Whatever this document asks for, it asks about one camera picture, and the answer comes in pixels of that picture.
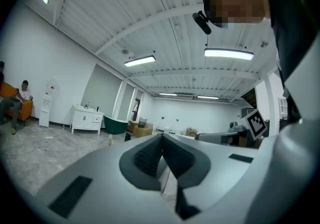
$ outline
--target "person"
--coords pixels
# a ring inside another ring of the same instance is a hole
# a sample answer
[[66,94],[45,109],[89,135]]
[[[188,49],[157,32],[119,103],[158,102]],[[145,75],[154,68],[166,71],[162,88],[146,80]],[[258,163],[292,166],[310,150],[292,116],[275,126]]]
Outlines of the person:
[[28,91],[28,81],[24,80],[21,85],[21,90],[17,89],[14,93],[13,97],[4,98],[1,102],[1,109],[0,109],[0,124],[4,123],[4,114],[6,110],[10,107],[13,107],[13,117],[11,121],[11,133],[13,135],[16,134],[17,130],[17,119],[19,110],[22,107],[23,102],[27,102],[30,99],[30,93]]
[[5,63],[3,61],[0,61],[0,88],[1,88],[3,81],[5,80],[4,73],[3,73],[4,67],[5,67]]
[[208,20],[219,28],[228,24],[271,21],[278,50],[277,65],[288,102],[288,123],[300,114],[285,88],[319,31],[319,10],[314,0],[203,0]]

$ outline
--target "orange armchair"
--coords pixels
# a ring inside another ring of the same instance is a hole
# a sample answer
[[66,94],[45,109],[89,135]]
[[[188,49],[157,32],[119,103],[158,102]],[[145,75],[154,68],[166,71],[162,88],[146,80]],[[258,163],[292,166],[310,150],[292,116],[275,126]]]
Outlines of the orange armchair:
[[[4,97],[4,98],[12,97],[15,94],[15,92],[16,92],[16,88],[12,87],[11,85],[5,82],[2,83],[2,86],[0,89],[1,97]],[[23,102],[21,107],[21,112],[18,115],[18,120],[26,121],[27,118],[31,116],[32,107],[33,107],[32,100]],[[8,109],[5,113],[11,117],[14,115],[14,111],[12,109]]]

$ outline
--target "floor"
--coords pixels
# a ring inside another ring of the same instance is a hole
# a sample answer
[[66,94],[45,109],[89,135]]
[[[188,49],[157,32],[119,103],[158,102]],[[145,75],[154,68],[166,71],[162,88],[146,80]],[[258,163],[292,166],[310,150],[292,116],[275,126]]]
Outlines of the floor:
[[[109,147],[109,134],[104,130],[100,135],[85,130],[74,130],[71,134],[67,127],[39,127],[38,122],[29,120],[25,127],[19,123],[16,135],[11,135],[10,127],[9,121],[0,126],[0,159],[13,182],[33,196],[70,164],[94,150]],[[125,135],[112,135],[112,147],[124,143]],[[176,190],[177,180],[170,173],[163,198],[172,208]]]

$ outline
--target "green bathtub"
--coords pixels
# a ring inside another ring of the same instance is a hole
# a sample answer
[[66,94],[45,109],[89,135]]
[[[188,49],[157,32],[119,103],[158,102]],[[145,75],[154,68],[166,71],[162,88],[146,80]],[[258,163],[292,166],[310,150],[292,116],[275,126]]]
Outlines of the green bathtub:
[[108,116],[104,117],[105,131],[108,134],[123,134],[127,130],[128,121],[113,119]]

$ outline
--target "black rectangular strip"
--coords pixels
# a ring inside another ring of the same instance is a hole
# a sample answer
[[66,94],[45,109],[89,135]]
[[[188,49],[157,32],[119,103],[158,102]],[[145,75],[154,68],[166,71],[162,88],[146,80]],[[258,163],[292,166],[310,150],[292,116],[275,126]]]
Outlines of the black rectangular strip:
[[229,158],[235,159],[235,160],[239,160],[242,162],[246,162],[246,163],[251,163],[253,158],[252,157],[248,157],[248,156],[243,156],[243,155],[239,155],[239,154],[232,154],[229,156]]
[[91,178],[78,176],[50,205],[49,209],[67,218],[92,182]]

